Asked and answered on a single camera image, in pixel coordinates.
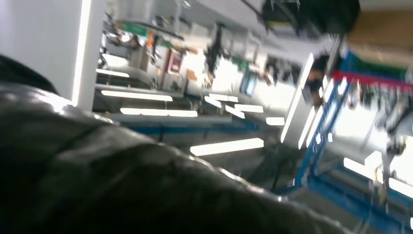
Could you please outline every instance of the display rack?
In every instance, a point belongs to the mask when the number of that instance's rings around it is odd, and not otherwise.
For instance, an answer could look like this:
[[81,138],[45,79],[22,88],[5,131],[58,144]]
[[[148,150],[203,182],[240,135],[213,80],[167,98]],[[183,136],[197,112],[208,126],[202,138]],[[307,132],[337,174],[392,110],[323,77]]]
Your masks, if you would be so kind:
[[[333,50],[328,65],[326,75],[332,77],[331,67],[334,61],[339,56],[339,49],[341,43],[344,40],[343,37],[338,38],[339,43]],[[350,57],[347,57],[341,65],[341,70],[348,67]],[[312,136],[311,143],[306,151],[302,165],[294,179],[294,185],[288,191],[296,190],[302,187],[306,187],[318,194],[326,197],[355,217],[363,220],[363,226],[371,226],[383,233],[389,234],[407,234],[413,233],[410,226],[410,214],[391,213],[384,207],[379,207],[372,202],[371,197],[361,195],[359,191],[355,191],[354,188],[340,183],[339,181],[333,181],[331,176],[328,176],[334,170],[338,170],[342,173],[346,173],[349,176],[353,176],[361,181],[365,181],[368,186],[369,179],[364,178],[361,175],[357,175],[344,168],[342,161],[329,168],[329,170],[320,171],[319,163],[323,157],[326,145],[328,143],[328,135],[334,129],[335,122],[340,114],[343,104],[346,101],[347,94],[350,90],[351,81],[353,79],[360,78],[361,74],[335,72],[334,83],[332,93],[326,104],[323,107],[323,114],[320,122],[316,128],[314,135]],[[413,201],[411,198],[400,194],[397,191],[389,189],[388,198],[396,201],[401,207],[412,207]]]

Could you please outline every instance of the ceiling light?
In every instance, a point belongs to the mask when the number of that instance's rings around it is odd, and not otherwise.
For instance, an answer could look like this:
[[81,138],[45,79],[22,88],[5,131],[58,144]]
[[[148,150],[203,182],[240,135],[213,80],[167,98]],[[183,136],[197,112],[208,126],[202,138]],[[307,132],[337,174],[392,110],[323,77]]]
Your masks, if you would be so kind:
[[375,170],[382,163],[381,152],[374,151],[364,160],[364,165],[372,170]]
[[222,104],[221,104],[219,101],[217,101],[217,100],[215,100],[215,99],[213,99],[213,98],[211,98],[211,97],[205,96],[205,97],[204,97],[204,100],[205,100],[206,102],[208,102],[209,104],[211,104],[211,105],[214,105],[214,106],[216,106],[216,107],[218,107],[218,108],[222,108]]
[[110,91],[102,90],[102,94],[111,97],[122,97],[122,98],[137,98],[155,101],[173,101],[171,96],[167,95],[156,95],[156,94],[139,94],[139,93],[129,93],[120,91]]
[[371,180],[375,179],[374,170],[367,170],[367,168],[356,161],[353,161],[349,158],[344,158],[343,165],[345,168],[352,170],[353,172],[360,174]]
[[316,136],[316,142],[317,142],[317,145],[321,143],[321,134],[320,133],[317,134],[317,136]]
[[327,136],[328,142],[333,142],[333,134],[329,133]]
[[334,80],[331,79],[330,82],[327,85],[327,88],[325,89],[324,92],[324,101],[328,102],[328,100],[331,97],[331,93],[333,92],[333,88],[334,88]]
[[324,78],[323,78],[323,89],[325,89],[327,87],[327,84],[328,84],[327,76],[324,76]]
[[231,102],[238,102],[238,98],[234,96],[227,96],[221,94],[209,94],[209,97],[218,100],[218,101],[231,101]]
[[320,108],[319,111],[318,111],[317,114],[316,114],[315,119],[314,119],[313,126],[311,127],[311,130],[310,130],[310,134],[308,135],[307,143],[306,143],[306,146],[307,146],[307,147],[310,145],[311,140],[313,139],[313,136],[314,136],[314,134],[316,133],[316,130],[317,130],[317,127],[318,127],[318,125],[319,125],[319,123],[320,123],[322,114],[323,114],[323,109]]
[[344,90],[347,87],[347,78],[344,77],[343,80],[341,81],[340,85],[338,86],[338,94],[339,95],[343,95],[344,94]]
[[245,118],[245,114],[239,110],[235,110],[234,108],[230,106],[225,106],[225,110],[230,112],[231,114],[239,117],[239,118]]
[[311,108],[310,114],[307,117],[307,121],[305,122],[304,129],[301,132],[300,139],[298,140],[298,149],[301,149],[302,144],[304,143],[305,137],[307,136],[308,130],[310,130],[311,123],[313,122],[315,115],[316,115],[316,110],[313,106]]
[[120,108],[120,112],[126,115],[144,115],[144,116],[171,116],[171,117],[197,117],[198,116],[198,113],[196,111],[181,111],[181,110]]
[[[300,83],[299,86],[301,89],[304,89],[305,83],[307,82],[308,74],[310,73],[311,66],[313,66],[314,62],[314,56],[313,54],[310,54],[308,57],[307,63],[305,65],[305,68],[302,71],[301,78],[300,78]],[[288,112],[287,115],[287,120],[285,122],[285,126],[281,132],[281,143],[284,142],[285,136],[287,135],[288,128],[290,127],[291,121],[293,120],[294,113],[297,109],[298,102],[300,101],[301,98],[301,90],[297,88],[296,94],[294,95],[293,102],[291,103],[290,111]]]
[[268,117],[265,122],[270,126],[284,126],[284,117]]
[[103,70],[103,69],[96,69],[96,72],[97,72],[97,73],[101,73],[101,74],[110,75],[110,76],[127,77],[127,78],[129,78],[129,74],[123,73],[123,72],[114,72],[114,71]]
[[264,141],[259,138],[253,138],[208,145],[192,146],[190,148],[190,151],[195,156],[204,156],[241,150],[257,149],[262,147],[264,147]]
[[264,113],[262,106],[235,104],[235,109],[244,112]]

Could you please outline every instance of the black leather jacket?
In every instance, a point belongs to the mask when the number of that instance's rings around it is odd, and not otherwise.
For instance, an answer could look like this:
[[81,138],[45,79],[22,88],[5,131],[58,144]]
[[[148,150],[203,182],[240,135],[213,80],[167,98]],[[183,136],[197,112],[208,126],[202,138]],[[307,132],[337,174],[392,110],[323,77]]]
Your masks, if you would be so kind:
[[228,172],[0,82],[0,232],[348,234]]

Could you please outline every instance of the light panel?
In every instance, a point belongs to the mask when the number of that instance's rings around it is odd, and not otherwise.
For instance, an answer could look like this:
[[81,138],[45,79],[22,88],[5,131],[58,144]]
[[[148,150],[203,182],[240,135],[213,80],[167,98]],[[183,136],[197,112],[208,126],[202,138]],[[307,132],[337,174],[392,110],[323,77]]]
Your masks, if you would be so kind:
[[234,107],[239,111],[264,113],[264,108],[262,106],[235,104]]
[[284,126],[284,117],[268,117],[265,122],[270,126]]
[[181,110],[120,108],[120,112],[126,115],[144,115],[144,116],[170,116],[170,117],[197,117],[198,116],[198,113],[196,111],[181,111]]
[[313,126],[311,127],[310,133],[308,134],[308,137],[307,137],[307,142],[306,142],[307,147],[310,145],[311,140],[313,139],[313,136],[316,133],[317,127],[321,121],[322,114],[323,114],[323,108],[319,108],[319,111],[317,111],[316,117],[314,118]]
[[209,97],[218,100],[218,101],[231,101],[231,102],[238,102],[238,97],[234,96],[227,96],[221,94],[209,94]]
[[214,106],[216,106],[216,107],[218,107],[218,108],[222,108],[222,104],[221,104],[219,101],[217,101],[217,100],[215,100],[215,99],[213,99],[213,98],[211,98],[211,97],[205,96],[205,97],[204,97],[204,100],[205,100],[206,102],[208,102],[209,104],[211,104],[211,105],[214,105]]
[[155,100],[155,101],[173,101],[172,97],[167,96],[167,95],[139,94],[139,93],[130,93],[130,92],[110,91],[110,90],[102,90],[101,93],[105,96],[111,96],[111,97],[137,98],[137,99],[146,99],[146,100]]
[[310,114],[308,114],[307,121],[305,122],[304,129],[301,132],[300,139],[298,140],[298,149],[301,149],[302,144],[304,143],[305,137],[308,134],[308,130],[310,130],[311,123],[313,122],[315,115],[316,115],[316,110],[313,106],[313,108],[311,108]]
[[110,75],[110,76],[129,78],[129,74],[123,73],[123,72],[115,72],[115,71],[109,71],[109,70],[103,70],[103,69],[96,69],[96,72],[100,74]]
[[222,154],[241,150],[250,150],[264,147],[264,141],[259,138],[236,140],[215,144],[192,146],[190,151],[195,156]]
[[239,118],[245,118],[245,114],[243,112],[235,110],[235,108],[232,108],[230,106],[225,106],[225,110]]

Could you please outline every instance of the white wall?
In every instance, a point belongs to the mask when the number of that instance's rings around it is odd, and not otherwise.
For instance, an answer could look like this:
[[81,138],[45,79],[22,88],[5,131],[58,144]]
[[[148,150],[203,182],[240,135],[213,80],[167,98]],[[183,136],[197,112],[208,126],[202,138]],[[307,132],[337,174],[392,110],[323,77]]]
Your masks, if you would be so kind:
[[[80,28],[82,3],[85,24]],[[104,5],[101,0],[0,0],[0,53],[39,72],[62,97],[78,97],[79,107],[91,110]],[[78,42],[84,45],[79,51]]]

